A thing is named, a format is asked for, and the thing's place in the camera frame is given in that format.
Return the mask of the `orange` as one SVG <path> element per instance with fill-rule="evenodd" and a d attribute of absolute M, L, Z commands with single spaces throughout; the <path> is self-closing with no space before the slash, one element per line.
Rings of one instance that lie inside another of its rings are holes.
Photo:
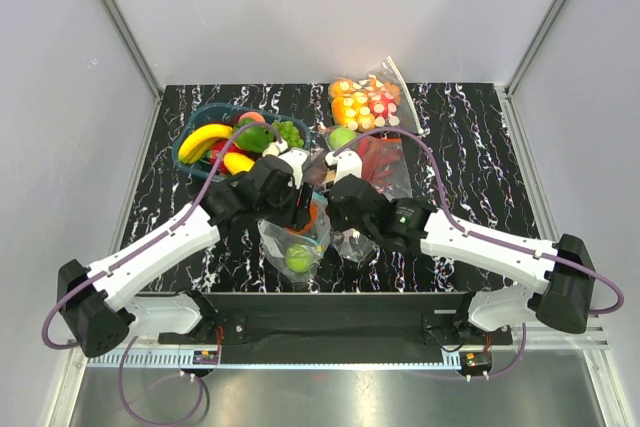
<path fill-rule="evenodd" d="M 323 203 L 312 202 L 309 207 L 309 222 L 305 225 L 304 231 L 309 231 L 318 221 L 321 214 L 324 213 L 325 205 Z"/>

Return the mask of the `fake yellow lemon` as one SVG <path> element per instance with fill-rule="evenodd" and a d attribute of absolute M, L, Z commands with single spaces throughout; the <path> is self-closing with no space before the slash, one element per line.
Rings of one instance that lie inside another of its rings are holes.
<path fill-rule="evenodd" d="M 230 175 L 249 172 L 255 165 L 255 161 L 245 154 L 228 152 L 223 157 L 223 164 Z"/>

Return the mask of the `fake green bell pepper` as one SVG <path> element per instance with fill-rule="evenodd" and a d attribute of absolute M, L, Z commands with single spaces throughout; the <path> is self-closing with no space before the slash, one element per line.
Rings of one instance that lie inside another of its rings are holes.
<path fill-rule="evenodd" d="M 236 138 L 235 145 L 242 151 L 262 154 L 274 140 L 275 136 L 269 129 L 258 126 L 243 131 Z"/>

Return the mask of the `fake peach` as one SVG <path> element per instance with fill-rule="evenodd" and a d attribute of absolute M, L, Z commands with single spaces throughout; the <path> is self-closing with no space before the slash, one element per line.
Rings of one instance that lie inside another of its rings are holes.
<path fill-rule="evenodd" d="M 248 111 L 243 113 L 238 119 L 238 125 L 243 126 L 249 122 L 265 123 L 266 120 L 262 114 L 256 111 Z"/>

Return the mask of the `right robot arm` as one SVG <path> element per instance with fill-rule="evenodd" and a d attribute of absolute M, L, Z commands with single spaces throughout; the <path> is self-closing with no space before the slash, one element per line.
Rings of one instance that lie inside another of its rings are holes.
<path fill-rule="evenodd" d="M 552 242 L 506 234 L 448 217 L 421 199 L 389 200 L 353 175 L 329 188 L 327 212 L 337 231 L 354 229 L 384 249 L 444 257 L 512 280 L 510 287 L 465 296 L 453 321 L 463 342 L 532 320 L 568 334 L 587 328 L 595 268 L 578 237 Z"/>

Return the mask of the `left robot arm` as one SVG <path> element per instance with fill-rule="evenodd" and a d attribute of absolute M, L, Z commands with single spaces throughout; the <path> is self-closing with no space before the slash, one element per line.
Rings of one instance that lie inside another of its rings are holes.
<path fill-rule="evenodd" d="M 308 222 L 312 188 L 303 180 L 308 161 L 301 149 L 262 157 L 247 172 L 203 185 L 173 218 L 123 250 L 88 266 L 66 262 L 58 270 L 56 309 L 75 346 L 95 358 L 134 336 L 208 341 L 216 329 L 208 302 L 195 294 L 142 299 L 139 292 L 249 223 L 297 228 Z"/>

